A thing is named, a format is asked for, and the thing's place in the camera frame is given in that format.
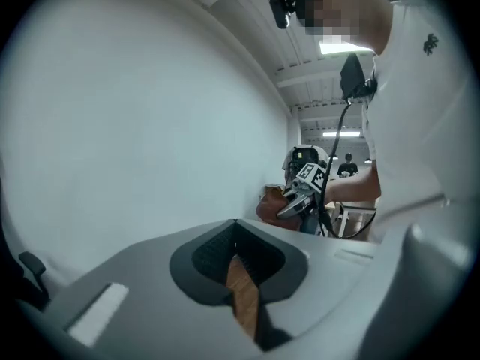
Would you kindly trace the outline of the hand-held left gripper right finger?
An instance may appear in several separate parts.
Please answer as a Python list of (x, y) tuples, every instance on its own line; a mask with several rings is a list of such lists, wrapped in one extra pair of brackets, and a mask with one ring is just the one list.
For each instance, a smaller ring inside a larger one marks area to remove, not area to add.
[(308, 271), (288, 299), (267, 305), (274, 327), (294, 339), (309, 332), (333, 311), (358, 283), (373, 260), (377, 245), (293, 232), (255, 220), (247, 220), (270, 236), (297, 247), (308, 261)]

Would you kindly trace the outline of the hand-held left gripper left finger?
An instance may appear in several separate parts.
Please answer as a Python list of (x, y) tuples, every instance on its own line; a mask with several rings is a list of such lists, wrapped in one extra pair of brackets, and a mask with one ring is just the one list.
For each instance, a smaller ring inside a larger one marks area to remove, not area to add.
[(255, 359), (261, 349), (229, 306), (188, 298), (170, 274), (207, 223), (126, 247), (63, 289), (45, 311), (21, 311), (65, 359)]

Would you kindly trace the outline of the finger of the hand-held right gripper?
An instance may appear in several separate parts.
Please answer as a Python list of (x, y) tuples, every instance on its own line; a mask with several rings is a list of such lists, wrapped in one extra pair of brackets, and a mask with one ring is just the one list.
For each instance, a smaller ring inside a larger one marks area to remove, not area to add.
[(313, 193), (288, 191), (284, 196), (287, 199), (287, 205), (277, 213), (278, 219), (288, 219), (301, 214), (314, 201)]

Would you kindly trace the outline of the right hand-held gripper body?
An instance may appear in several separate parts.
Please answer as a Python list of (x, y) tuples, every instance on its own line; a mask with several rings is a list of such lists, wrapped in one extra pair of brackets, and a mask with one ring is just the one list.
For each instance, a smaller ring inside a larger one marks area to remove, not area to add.
[(316, 201), (321, 201), (328, 163), (329, 156), (318, 146), (297, 145), (291, 148), (282, 167), (286, 182), (283, 195), (292, 200), (294, 191), (310, 191)]

